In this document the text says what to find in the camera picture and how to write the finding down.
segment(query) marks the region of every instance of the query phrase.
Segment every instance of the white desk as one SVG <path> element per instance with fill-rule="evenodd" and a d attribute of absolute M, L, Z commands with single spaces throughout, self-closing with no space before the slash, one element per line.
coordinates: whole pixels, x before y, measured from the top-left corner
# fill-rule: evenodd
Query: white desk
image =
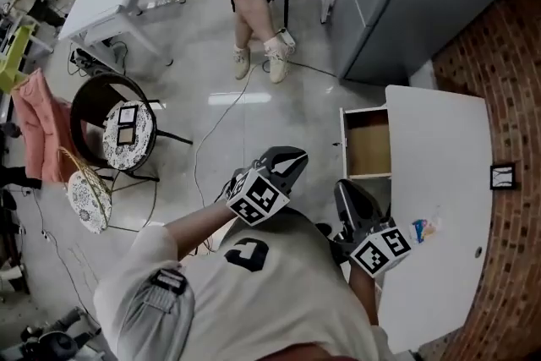
<path fill-rule="evenodd" d="M 492 148 L 483 99 L 401 86 L 385 94 L 386 107 L 343 112 L 346 177 L 391 178 L 391 214 L 406 233 L 419 218 L 442 220 L 385 274 L 380 324 L 399 353 L 466 321 L 489 239 Z"/>
<path fill-rule="evenodd" d="M 129 32 L 151 52 L 164 57 L 165 63 L 170 65 L 171 57 L 168 57 L 140 28 L 136 18 L 136 14 L 140 14 L 138 1 L 76 0 L 58 39 L 71 38 L 91 56 L 122 73 L 123 69 L 116 63 L 112 51 L 101 42 L 106 38 Z"/>

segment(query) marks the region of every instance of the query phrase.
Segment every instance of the sneaker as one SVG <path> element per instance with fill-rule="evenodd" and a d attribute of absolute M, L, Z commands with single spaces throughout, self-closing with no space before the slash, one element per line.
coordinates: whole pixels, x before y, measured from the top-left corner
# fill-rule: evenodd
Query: sneaker
<path fill-rule="evenodd" d="M 270 81 L 280 83 L 287 75 L 287 56 L 289 51 L 284 44 L 273 44 L 265 48 L 265 55 L 270 62 Z"/>
<path fill-rule="evenodd" d="M 242 80 L 250 70 L 250 47 L 233 48 L 233 61 L 235 62 L 235 79 Z"/>

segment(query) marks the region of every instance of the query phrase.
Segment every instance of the gray floor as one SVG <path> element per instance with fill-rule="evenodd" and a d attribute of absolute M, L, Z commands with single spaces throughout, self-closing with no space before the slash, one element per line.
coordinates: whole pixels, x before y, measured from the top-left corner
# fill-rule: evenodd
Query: gray floor
<path fill-rule="evenodd" d="M 68 11 L 73 0 L 60 0 Z M 282 0 L 273 5 L 281 21 Z M 320 0 L 291 0 L 289 30 L 298 43 L 293 60 L 331 71 L 329 44 L 320 24 Z M 232 12 L 229 0 L 188 0 L 145 12 L 143 20 L 152 38 L 167 47 L 174 64 L 165 67 L 137 41 L 122 36 L 128 44 L 128 75 L 149 98 L 159 98 L 167 109 L 157 113 L 160 129 L 191 138 L 187 146 L 159 139 L 144 171 L 157 172 L 156 208 L 153 222 L 170 222 L 202 206 L 194 183 L 194 154 L 205 134 L 215 125 L 242 90 L 232 71 Z M 264 60 L 262 45 L 254 41 L 253 63 Z M 38 61 L 56 96 L 73 99 L 85 81 L 68 76 L 69 43 L 59 42 L 55 52 Z M 287 79 L 273 85 L 261 67 L 251 75 L 246 95 L 226 115 L 216 131 L 201 146 L 197 166 L 199 185 L 210 203 L 232 171 L 248 165 L 272 145 L 305 149 L 309 164 L 293 188 L 292 206 L 315 221 L 336 224 L 332 197 L 334 182 L 342 174 L 339 107 L 373 107 L 384 103 L 384 89 L 371 86 L 345 87 L 329 76 L 292 67 Z M 5 164 L 24 162 L 24 143 L 11 143 Z M 129 181 L 119 178 L 118 186 Z M 125 189 L 113 195 L 111 224 L 139 229 L 147 219 L 154 196 L 153 183 Z M 41 236 L 41 218 L 33 197 L 16 194 L 18 215 L 26 227 L 24 257 L 34 302 L 50 317 L 78 304 L 68 274 L 55 252 L 54 243 Z M 108 229 L 100 235 L 88 232 L 72 211 L 63 186 L 48 184 L 37 194 L 45 229 L 58 240 L 58 250 L 71 270 L 85 306 L 94 312 L 92 293 L 99 279 L 126 253 L 135 234 Z M 215 245 L 220 240 L 216 235 Z"/>

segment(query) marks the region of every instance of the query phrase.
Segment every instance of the white sock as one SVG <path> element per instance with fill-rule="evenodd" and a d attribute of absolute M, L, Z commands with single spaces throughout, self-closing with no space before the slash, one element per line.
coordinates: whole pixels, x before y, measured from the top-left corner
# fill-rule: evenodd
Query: white sock
<path fill-rule="evenodd" d="M 265 47 L 265 49 L 266 48 L 279 48 L 279 49 L 281 49 L 283 44 L 278 39 L 278 36 L 273 36 L 268 41 L 265 41 L 263 43 L 263 46 Z"/>

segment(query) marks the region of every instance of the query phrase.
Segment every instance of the open drawer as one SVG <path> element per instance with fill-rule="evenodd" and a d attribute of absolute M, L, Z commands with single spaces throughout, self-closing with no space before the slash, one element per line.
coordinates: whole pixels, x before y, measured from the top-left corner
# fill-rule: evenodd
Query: open drawer
<path fill-rule="evenodd" d="M 340 109 L 344 178 L 391 176 L 387 108 Z"/>

